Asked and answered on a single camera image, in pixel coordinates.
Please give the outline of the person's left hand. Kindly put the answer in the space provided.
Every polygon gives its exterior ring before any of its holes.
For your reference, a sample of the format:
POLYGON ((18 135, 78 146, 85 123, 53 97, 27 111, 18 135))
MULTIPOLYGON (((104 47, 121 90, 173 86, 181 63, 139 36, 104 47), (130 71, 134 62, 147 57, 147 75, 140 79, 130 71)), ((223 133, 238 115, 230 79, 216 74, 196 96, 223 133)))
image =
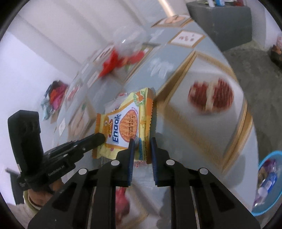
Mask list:
POLYGON ((28 192, 28 199, 29 201, 37 207, 42 207, 45 205, 51 197, 54 195, 56 191, 58 191, 62 186, 63 182, 61 179, 57 180, 56 182, 49 185, 49 188, 52 192, 48 192, 45 190, 41 191, 34 191, 29 189, 28 192))

